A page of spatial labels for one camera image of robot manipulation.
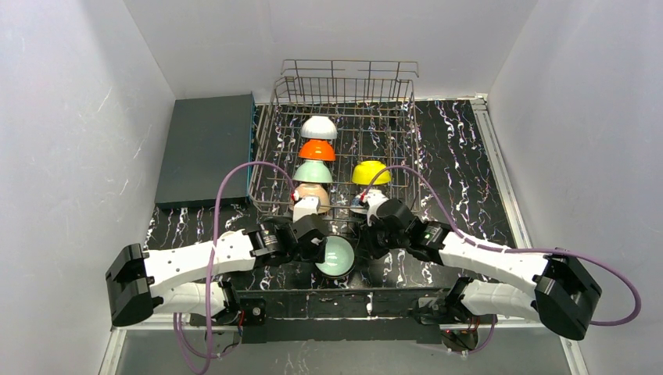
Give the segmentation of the green bowl dark exterior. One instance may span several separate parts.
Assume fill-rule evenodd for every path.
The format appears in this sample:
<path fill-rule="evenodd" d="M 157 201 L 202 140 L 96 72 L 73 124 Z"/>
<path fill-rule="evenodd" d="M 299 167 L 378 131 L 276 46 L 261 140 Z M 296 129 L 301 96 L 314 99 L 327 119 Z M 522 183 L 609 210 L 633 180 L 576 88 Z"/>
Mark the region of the green bowl dark exterior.
<path fill-rule="evenodd" d="M 353 245 L 341 236 L 327 237 L 323 262 L 316 262 L 316 268 L 328 278 L 338 279 L 347 276 L 354 268 L 355 252 Z"/>

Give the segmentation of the blue patterned bowl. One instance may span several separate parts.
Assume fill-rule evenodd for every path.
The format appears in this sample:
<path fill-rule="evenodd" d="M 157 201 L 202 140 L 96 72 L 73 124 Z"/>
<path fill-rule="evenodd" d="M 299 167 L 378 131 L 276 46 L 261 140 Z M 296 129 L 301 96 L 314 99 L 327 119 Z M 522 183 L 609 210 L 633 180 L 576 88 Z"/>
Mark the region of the blue patterned bowl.
<path fill-rule="evenodd" d="M 359 215 L 366 215 L 372 205 L 377 205 L 388 199 L 382 190 L 371 188 L 367 192 L 361 192 L 356 195 L 351 202 L 349 210 Z"/>

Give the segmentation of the beige floral bowl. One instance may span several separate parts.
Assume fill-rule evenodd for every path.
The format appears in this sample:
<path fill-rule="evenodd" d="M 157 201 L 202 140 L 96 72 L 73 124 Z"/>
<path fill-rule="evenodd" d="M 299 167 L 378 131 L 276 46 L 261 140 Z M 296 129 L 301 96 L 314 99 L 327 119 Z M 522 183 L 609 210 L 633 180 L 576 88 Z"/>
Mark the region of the beige floral bowl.
<path fill-rule="evenodd" d="M 300 198 L 306 196 L 315 196 L 319 198 L 320 207 L 318 214 L 326 214 L 331 209 L 330 198 L 327 190 L 321 184 L 301 183 L 296 187 L 296 192 Z"/>

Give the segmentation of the yellow bowl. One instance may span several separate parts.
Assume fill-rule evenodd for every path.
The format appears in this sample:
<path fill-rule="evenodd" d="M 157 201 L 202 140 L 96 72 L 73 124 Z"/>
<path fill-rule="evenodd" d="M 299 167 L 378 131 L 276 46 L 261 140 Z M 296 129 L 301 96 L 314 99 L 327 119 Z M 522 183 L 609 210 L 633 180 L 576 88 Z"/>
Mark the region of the yellow bowl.
<path fill-rule="evenodd" d="M 381 173 L 386 167 L 387 165 L 378 160 L 360 162 L 353 169 L 351 181 L 354 184 L 367 186 L 377 177 L 373 185 L 389 184 L 392 180 L 390 172 L 386 170 Z"/>

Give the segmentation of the celadon green bowl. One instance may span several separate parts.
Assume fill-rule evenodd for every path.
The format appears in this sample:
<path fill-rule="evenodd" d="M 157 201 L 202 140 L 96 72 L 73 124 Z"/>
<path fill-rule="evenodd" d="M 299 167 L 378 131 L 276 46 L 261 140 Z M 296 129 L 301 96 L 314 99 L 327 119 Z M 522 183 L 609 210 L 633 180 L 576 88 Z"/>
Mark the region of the celadon green bowl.
<path fill-rule="evenodd" d="M 333 182 L 332 174 L 324 162 L 311 159 L 305 160 L 296 168 L 292 179 L 311 184 L 331 184 Z"/>

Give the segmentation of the orange rimmed white bowl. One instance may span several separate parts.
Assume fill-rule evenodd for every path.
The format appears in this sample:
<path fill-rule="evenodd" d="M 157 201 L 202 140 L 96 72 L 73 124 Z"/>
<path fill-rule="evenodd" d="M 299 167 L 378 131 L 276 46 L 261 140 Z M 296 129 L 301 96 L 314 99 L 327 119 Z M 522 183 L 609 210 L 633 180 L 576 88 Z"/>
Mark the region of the orange rimmed white bowl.
<path fill-rule="evenodd" d="M 299 150 L 299 157 L 302 159 L 334 162 L 335 150 L 326 140 L 310 139 Z"/>

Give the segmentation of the white bowl blue band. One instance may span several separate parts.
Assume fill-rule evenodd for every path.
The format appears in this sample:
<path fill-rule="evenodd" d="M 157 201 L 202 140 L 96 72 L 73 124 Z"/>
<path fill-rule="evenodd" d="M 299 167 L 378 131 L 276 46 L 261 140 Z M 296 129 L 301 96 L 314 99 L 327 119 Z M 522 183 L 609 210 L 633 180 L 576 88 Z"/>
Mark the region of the white bowl blue band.
<path fill-rule="evenodd" d="M 327 116 L 311 116 L 300 129 L 300 135 L 306 139 L 335 140 L 338 131 L 335 123 Z"/>

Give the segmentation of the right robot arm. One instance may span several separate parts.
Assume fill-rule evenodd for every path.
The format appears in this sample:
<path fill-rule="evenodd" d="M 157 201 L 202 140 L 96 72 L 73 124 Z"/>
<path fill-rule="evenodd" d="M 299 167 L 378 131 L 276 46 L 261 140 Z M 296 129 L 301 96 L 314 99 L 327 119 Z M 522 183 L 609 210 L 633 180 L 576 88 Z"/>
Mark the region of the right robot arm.
<path fill-rule="evenodd" d="M 446 311 L 515 316 L 540 322 L 564 338 L 586 336 L 602 290 L 577 257 L 501 249 L 447 223 L 421 220 L 395 198 L 365 198 L 363 205 L 367 222 L 361 237 L 371 257 L 401 248 L 424 263 L 492 278 L 490 283 L 459 279 L 445 297 Z"/>

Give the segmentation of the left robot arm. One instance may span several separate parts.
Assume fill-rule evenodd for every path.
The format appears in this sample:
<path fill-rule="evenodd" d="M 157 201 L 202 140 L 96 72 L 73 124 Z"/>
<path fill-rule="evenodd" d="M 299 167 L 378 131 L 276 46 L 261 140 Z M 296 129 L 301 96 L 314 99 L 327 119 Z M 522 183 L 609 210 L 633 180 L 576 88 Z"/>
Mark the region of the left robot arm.
<path fill-rule="evenodd" d="M 328 225 L 317 214 L 292 221 L 271 217 L 216 241 L 146 251 L 122 248 L 105 273 L 109 310 L 115 327 L 128 327 L 155 313 L 194 313 L 212 319 L 238 310 L 229 287 L 216 275 L 284 263 L 322 263 Z"/>

